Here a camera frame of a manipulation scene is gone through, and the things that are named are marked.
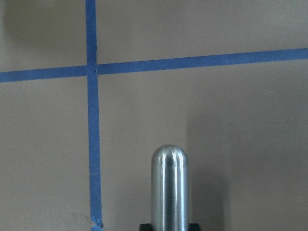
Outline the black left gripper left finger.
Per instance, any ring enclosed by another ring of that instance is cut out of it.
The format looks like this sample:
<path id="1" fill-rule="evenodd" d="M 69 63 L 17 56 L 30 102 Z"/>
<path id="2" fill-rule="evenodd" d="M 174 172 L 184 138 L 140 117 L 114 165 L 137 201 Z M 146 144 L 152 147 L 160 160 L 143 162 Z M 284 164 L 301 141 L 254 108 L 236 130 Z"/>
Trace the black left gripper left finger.
<path id="1" fill-rule="evenodd" d="M 152 231 L 152 227 L 150 223 L 140 224 L 140 231 Z"/>

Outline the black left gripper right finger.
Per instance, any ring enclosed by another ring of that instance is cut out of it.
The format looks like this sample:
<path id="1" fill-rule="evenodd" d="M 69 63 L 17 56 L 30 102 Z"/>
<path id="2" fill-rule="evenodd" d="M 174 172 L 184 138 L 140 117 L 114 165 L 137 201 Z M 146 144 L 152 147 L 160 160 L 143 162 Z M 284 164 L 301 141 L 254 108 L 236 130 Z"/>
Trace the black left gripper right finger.
<path id="1" fill-rule="evenodd" d="M 198 223 L 190 223 L 189 231 L 202 231 L 202 229 Z"/>

